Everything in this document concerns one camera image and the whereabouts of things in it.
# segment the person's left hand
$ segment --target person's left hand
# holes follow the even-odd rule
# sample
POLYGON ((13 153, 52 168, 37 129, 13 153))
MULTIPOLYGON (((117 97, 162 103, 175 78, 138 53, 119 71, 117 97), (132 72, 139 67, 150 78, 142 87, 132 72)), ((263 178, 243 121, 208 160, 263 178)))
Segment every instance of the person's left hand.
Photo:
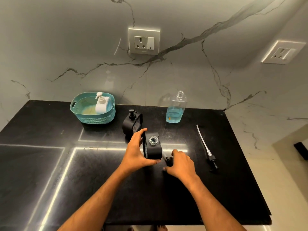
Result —
POLYGON ((142 167, 160 162, 160 159, 146 159, 140 151, 140 145, 142 144, 141 136, 143 132, 147 130, 147 128, 144 128, 134 133, 127 145, 126 152, 119 166, 119 168, 127 173, 132 173, 142 167))

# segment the white soap dispenser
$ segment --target white soap dispenser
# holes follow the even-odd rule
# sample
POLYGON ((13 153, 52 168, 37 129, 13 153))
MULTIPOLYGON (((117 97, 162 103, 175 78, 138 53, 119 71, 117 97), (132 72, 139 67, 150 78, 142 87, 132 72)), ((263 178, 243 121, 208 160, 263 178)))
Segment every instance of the white soap dispenser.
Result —
POLYGON ((106 108, 107 108, 107 104, 108 104, 108 101, 109 101, 109 96, 102 96, 103 93, 102 92, 98 92, 96 93, 96 98, 98 98, 98 101, 96 103, 96 106, 95 106, 95 112, 97 114, 102 114, 102 113, 105 113, 106 112, 106 108))

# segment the plastic basket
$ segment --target plastic basket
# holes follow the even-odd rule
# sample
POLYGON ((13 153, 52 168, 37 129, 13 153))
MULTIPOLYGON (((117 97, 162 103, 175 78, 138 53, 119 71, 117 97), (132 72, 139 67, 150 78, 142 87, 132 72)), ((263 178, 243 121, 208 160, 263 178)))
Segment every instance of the plastic basket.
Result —
POLYGON ((76 96, 71 102, 70 109, 75 114, 75 116, 82 122, 86 124, 107 124, 111 122, 115 117, 115 99, 113 95, 109 93, 104 93, 103 96, 109 96, 109 101, 112 102, 112 108, 103 114, 83 114, 83 111, 94 106, 97 103, 96 92, 84 92, 76 96))

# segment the white pump head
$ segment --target white pump head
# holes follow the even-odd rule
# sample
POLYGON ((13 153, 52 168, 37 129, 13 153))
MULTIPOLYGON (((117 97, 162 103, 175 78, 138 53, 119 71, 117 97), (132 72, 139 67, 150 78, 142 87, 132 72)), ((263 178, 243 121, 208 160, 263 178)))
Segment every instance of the white pump head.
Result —
POLYGON ((101 91, 99 91, 98 93, 96 93, 96 98, 95 99, 98 98, 98 102, 100 104, 105 104, 106 103, 106 99, 102 95, 103 95, 103 93, 101 91))

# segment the granite countertop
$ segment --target granite countertop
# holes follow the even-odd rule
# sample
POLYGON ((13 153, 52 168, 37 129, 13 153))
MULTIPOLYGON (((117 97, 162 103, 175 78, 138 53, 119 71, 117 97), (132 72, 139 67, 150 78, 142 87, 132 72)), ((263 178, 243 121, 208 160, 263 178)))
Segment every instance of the granite countertop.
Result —
MULTIPOLYGON (((127 140, 129 109, 143 113, 143 127, 160 135, 163 151, 186 151, 196 172, 243 225, 271 224, 270 211, 222 110, 187 108, 178 124, 165 107, 116 105, 106 125, 81 124, 68 102, 28 101, 0 133, 0 229, 56 230, 119 166, 127 140), (217 158, 209 172, 196 124, 217 158)), ((192 196, 162 171, 165 162, 133 173, 120 186, 106 224, 199 225, 192 196)))

